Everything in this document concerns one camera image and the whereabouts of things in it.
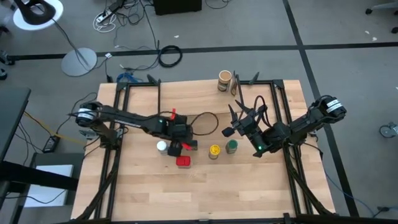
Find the extension cord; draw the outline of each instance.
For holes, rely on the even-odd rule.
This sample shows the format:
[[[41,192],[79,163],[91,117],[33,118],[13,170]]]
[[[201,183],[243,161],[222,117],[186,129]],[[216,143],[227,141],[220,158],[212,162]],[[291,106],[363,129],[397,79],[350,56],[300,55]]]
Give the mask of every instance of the extension cord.
[[[113,13],[110,11],[110,10],[107,10],[106,12],[105,12],[105,15],[100,15],[100,16],[98,16],[98,18],[97,18],[97,22],[102,22],[102,21],[104,21],[105,19],[107,19],[109,16],[111,16]]]

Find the wooden table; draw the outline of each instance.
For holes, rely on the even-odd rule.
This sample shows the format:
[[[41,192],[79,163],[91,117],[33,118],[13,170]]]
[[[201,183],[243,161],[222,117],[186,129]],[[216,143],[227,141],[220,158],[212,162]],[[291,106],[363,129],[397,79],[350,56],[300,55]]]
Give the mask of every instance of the wooden table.
[[[296,119],[307,110],[300,82],[285,80],[284,85],[292,118]],[[240,111],[234,102],[239,95],[233,97],[230,93],[221,93],[216,86],[217,80],[162,83],[161,111],[176,108],[178,114],[190,115],[188,120],[192,120],[193,115],[210,111],[217,114],[220,125],[209,136],[195,136],[199,142],[197,151],[183,151],[183,155],[192,158],[190,169],[179,169],[174,157],[161,156],[156,149],[158,138],[140,129],[129,128],[123,138],[113,221],[275,218],[285,212],[294,216],[282,150],[266,153],[259,159],[252,156],[255,150],[246,138],[237,133],[225,138],[221,130],[230,126],[228,104]],[[101,84],[98,101],[113,105],[115,91],[116,84]],[[268,105],[271,124],[276,122],[269,85],[243,85],[242,91],[244,103],[250,107],[255,97],[262,95]],[[123,98],[119,102],[121,109]],[[132,87],[128,111],[155,114],[156,102],[157,87]],[[196,133],[206,133],[214,127],[215,119],[210,115],[199,118],[193,125]],[[229,139],[239,143],[235,154],[225,151],[224,146]],[[316,145],[312,138],[307,142]],[[208,149],[213,144],[222,148],[217,160],[208,158]],[[84,211],[97,192],[103,158],[104,150],[97,149],[84,160],[72,218]],[[318,151],[302,146],[302,162],[308,186],[327,209],[334,211]],[[297,188],[301,208],[305,210],[302,193]],[[108,194],[104,196],[102,217],[107,197]]]

